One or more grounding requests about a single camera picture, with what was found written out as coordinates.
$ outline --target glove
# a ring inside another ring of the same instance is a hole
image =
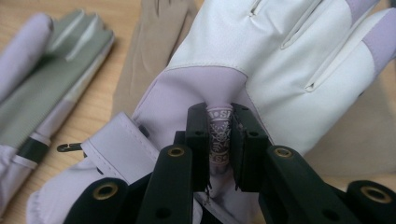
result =
[[[257,194],[233,190],[230,103],[255,111],[274,144],[305,154],[393,57],[396,12],[364,19],[375,3],[205,1],[132,120],[119,114],[82,144],[84,152],[104,176],[133,183],[185,129],[187,109],[206,102],[213,189],[209,201],[196,199],[223,223],[249,223],[259,210]]]
[[[7,84],[0,104],[0,214],[45,156],[112,42],[97,15],[78,10],[53,25],[44,14],[33,16],[6,49],[0,62]]]
[[[149,84],[186,37],[196,14],[192,0],[142,1],[140,21],[114,92],[112,117],[121,111],[133,114]]]

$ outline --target printed logo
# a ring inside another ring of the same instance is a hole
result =
[[[207,110],[210,131],[209,159],[216,165],[226,165],[229,162],[231,114],[229,107],[215,107]]]

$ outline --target black plastic clip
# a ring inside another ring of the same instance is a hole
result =
[[[56,147],[59,152],[79,151],[82,150],[81,143],[61,144]]]

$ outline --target wooden table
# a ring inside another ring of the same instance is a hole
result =
[[[200,6],[203,0],[196,0]],[[380,7],[386,6],[382,0]],[[108,29],[114,31],[116,42],[106,62],[100,68],[95,79],[85,91],[78,105],[54,136],[48,156],[27,179],[19,193],[9,205],[4,223],[25,223],[25,206],[29,195],[40,189],[45,182],[62,170],[77,163],[81,152],[59,153],[56,146],[63,143],[82,142],[106,124],[110,117],[112,94],[124,64],[134,26],[139,18],[140,0],[1,0],[0,1],[0,49],[21,28],[23,23],[36,12],[45,12],[53,18],[83,8],[87,12],[97,12]],[[395,67],[391,64],[381,75],[384,86],[391,97],[389,101],[396,111]],[[325,177],[338,188],[350,181],[348,178]],[[371,177],[374,181],[396,190],[396,174],[383,174]]]

